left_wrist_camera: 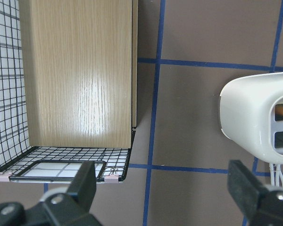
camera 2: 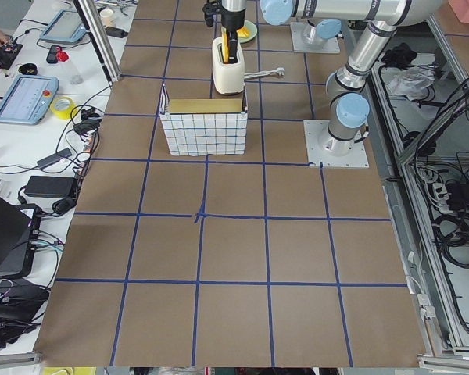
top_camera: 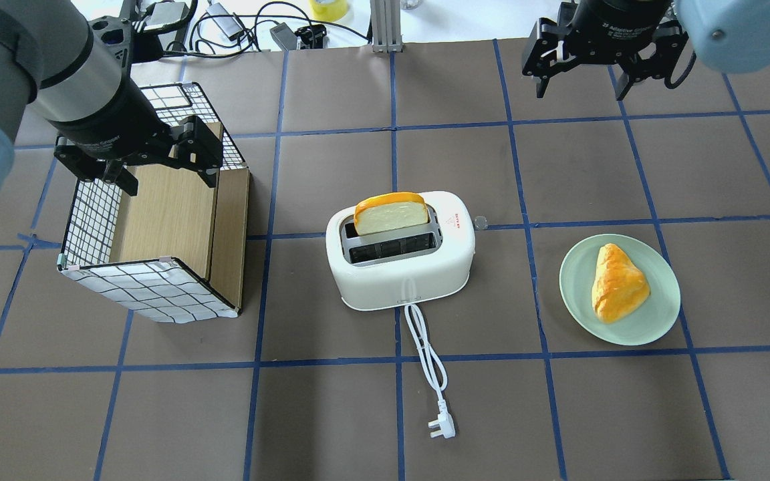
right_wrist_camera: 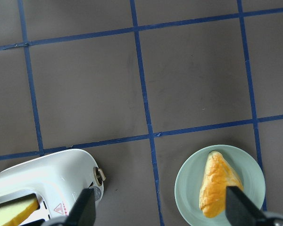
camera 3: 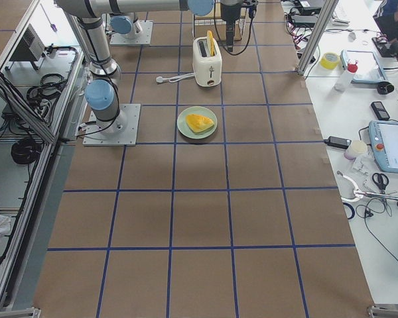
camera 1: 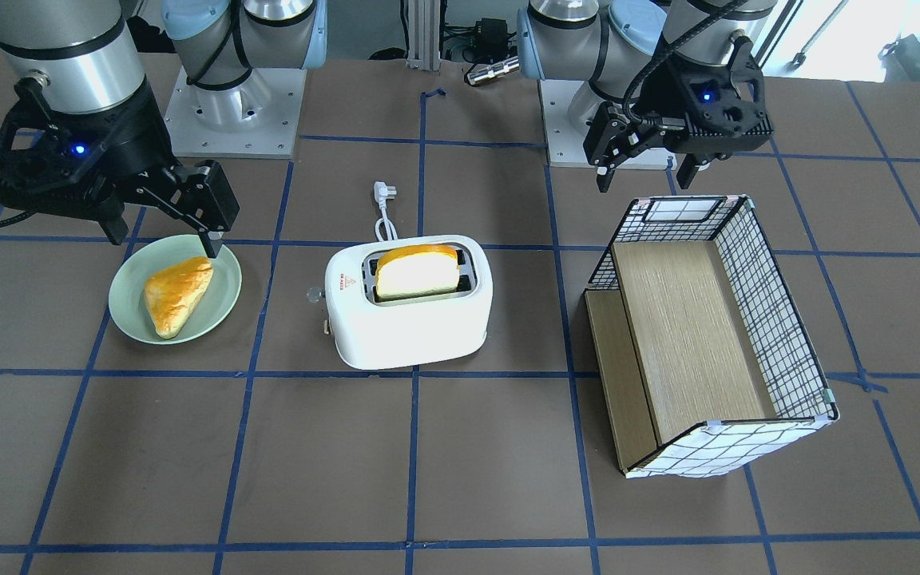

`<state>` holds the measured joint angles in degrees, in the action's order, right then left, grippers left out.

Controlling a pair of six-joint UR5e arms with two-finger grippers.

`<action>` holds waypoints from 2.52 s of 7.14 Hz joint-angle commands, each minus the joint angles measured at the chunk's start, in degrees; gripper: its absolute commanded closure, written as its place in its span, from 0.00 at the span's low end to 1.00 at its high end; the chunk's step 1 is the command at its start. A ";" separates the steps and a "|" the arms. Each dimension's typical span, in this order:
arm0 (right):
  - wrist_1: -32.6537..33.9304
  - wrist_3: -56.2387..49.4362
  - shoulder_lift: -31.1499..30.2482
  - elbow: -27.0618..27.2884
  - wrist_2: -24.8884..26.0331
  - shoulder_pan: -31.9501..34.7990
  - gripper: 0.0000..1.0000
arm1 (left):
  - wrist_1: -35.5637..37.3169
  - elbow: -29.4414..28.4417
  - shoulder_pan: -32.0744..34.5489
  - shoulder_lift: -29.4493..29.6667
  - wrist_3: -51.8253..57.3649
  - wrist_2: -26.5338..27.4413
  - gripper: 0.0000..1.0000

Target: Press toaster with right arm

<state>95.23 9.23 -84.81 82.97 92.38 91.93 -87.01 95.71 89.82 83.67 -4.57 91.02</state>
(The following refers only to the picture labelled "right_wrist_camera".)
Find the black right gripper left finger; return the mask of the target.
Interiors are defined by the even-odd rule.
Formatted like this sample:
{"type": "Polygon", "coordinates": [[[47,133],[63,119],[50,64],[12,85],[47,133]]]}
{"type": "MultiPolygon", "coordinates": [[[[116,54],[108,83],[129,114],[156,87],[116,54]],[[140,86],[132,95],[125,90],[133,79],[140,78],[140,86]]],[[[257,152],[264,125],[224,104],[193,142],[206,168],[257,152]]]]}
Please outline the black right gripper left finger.
{"type": "Polygon", "coordinates": [[[72,207],[66,226],[93,226],[96,218],[95,195],[93,188],[83,189],[72,207]]]}

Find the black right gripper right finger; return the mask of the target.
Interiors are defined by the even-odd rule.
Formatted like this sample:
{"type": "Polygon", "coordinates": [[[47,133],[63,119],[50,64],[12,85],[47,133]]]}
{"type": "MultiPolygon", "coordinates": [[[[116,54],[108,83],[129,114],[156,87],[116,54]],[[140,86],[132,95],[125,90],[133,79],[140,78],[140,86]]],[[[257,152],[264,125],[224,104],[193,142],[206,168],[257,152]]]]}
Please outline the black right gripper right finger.
{"type": "Polygon", "coordinates": [[[232,226],[259,226],[264,214],[237,186],[226,187],[225,215],[232,226]]]}

